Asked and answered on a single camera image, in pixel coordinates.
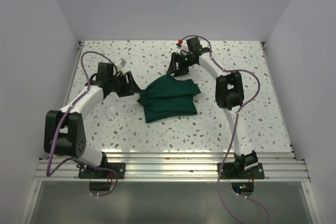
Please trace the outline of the green surgical cloth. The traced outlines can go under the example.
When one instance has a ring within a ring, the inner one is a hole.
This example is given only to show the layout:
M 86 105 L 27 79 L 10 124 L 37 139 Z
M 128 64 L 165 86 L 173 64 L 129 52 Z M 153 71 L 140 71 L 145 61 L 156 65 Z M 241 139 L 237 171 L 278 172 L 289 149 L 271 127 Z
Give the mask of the green surgical cloth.
M 146 123 L 176 117 L 196 115 L 194 97 L 201 94 L 191 79 L 177 80 L 164 75 L 140 92 L 138 103 L 143 106 Z

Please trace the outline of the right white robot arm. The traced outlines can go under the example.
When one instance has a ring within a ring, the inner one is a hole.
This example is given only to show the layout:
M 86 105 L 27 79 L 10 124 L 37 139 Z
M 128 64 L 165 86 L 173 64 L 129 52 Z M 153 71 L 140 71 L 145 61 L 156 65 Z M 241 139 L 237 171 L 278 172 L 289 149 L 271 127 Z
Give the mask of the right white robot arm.
M 212 55 L 211 43 L 201 36 L 188 35 L 176 43 L 180 52 L 171 54 L 171 61 L 166 72 L 174 77 L 189 74 L 189 67 L 199 65 L 205 69 L 216 81 L 215 101 L 223 109 L 230 125 L 232 138 L 229 149 L 234 149 L 234 172 L 240 178 L 246 178 L 258 166 L 257 154 L 249 141 L 248 133 L 241 110 L 252 102 L 260 93 L 261 83 L 259 78 L 250 70 L 226 69 Z M 257 83 L 256 93 L 245 100 L 243 79 L 241 73 L 247 73 L 255 78 Z

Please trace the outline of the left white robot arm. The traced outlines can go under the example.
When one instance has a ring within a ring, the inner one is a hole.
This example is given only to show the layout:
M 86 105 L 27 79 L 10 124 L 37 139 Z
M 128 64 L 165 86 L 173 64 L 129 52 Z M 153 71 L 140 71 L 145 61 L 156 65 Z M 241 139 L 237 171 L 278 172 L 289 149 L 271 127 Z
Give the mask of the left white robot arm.
M 123 72 L 113 63 L 99 63 L 98 70 L 91 77 L 85 74 L 87 82 L 84 89 L 74 100 L 59 110 L 50 110 L 46 114 L 44 150 L 49 154 L 47 175 L 51 169 L 54 155 L 66 156 L 90 167 L 97 178 L 104 178 L 109 172 L 104 152 L 87 147 L 84 119 L 111 93 L 118 97 L 127 97 L 140 93 L 130 71 Z

